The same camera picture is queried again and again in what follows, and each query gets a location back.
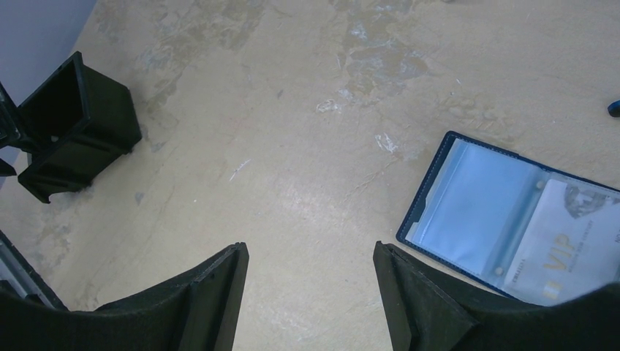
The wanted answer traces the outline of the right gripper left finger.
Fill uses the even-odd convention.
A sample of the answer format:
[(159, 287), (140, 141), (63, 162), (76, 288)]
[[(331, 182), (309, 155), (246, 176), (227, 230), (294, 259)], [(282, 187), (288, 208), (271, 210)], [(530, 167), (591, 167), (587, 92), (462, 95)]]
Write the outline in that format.
[(2, 350), (231, 350), (249, 251), (243, 242), (92, 312), (1, 293)]

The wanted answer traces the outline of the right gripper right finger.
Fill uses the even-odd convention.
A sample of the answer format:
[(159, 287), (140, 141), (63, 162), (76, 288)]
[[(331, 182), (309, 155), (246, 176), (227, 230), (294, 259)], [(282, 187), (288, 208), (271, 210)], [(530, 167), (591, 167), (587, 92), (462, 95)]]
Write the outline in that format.
[(618, 350), (619, 284), (556, 306), (493, 294), (393, 244), (373, 253), (394, 350)]

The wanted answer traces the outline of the white VIP credit card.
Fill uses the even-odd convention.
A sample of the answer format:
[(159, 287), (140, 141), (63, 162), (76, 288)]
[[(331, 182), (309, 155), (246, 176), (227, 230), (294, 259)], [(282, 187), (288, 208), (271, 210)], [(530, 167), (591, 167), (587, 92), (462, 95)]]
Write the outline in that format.
[(552, 306), (619, 281), (619, 193), (549, 179), (507, 271), (503, 290)]

